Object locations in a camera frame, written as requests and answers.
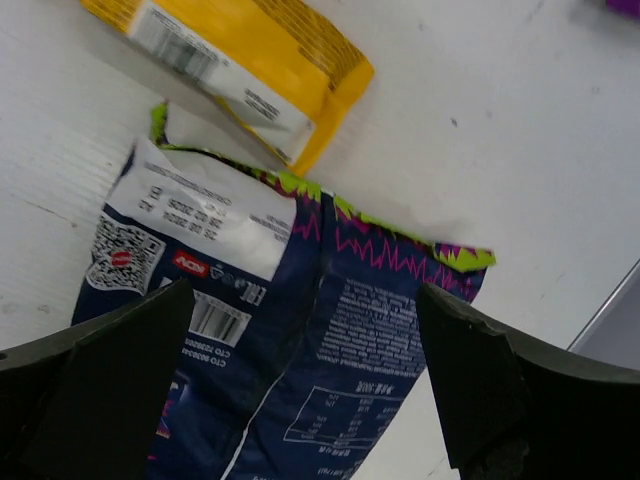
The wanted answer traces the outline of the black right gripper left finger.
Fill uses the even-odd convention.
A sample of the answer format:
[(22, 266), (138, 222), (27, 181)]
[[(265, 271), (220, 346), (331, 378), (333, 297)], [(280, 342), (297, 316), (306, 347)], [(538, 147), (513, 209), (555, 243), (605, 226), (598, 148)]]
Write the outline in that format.
[(182, 279), (2, 351), (2, 478), (143, 478), (193, 308)]

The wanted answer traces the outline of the blue purple snack bag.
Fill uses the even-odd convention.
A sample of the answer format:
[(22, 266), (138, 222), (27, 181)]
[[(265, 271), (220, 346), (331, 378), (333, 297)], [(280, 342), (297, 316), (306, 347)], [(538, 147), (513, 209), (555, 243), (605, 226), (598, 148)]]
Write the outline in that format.
[(487, 249), (423, 240), (320, 185), (171, 143), (156, 105), (100, 213), (72, 320), (187, 279), (150, 479), (349, 479), (425, 369), (416, 295), (471, 302)]

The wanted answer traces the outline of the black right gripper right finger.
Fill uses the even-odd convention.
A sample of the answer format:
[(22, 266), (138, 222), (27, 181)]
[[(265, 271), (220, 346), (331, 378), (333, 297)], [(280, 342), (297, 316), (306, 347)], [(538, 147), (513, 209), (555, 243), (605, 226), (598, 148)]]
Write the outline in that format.
[(461, 478), (638, 478), (638, 371), (548, 344), (434, 284), (420, 287), (416, 309)]

